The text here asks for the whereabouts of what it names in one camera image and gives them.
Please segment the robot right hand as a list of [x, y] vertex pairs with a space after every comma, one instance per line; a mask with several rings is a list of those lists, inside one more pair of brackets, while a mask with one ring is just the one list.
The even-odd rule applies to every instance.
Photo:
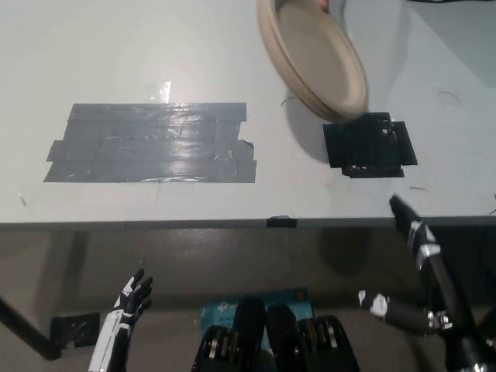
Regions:
[[396, 229], [415, 261], [426, 303], [419, 308], [385, 294], [361, 290], [360, 307], [390, 326], [418, 335], [472, 332], [475, 321], [467, 297], [431, 229], [399, 196], [393, 195], [389, 204]]

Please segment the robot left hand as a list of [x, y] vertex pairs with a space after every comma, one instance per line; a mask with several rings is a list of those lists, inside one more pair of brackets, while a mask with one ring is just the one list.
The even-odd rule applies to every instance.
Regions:
[[88, 371], [126, 371], [133, 330], [141, 315], [151, 306], [153, 278], [143, 279], [140, 268], [120, 291], [98, 335]]

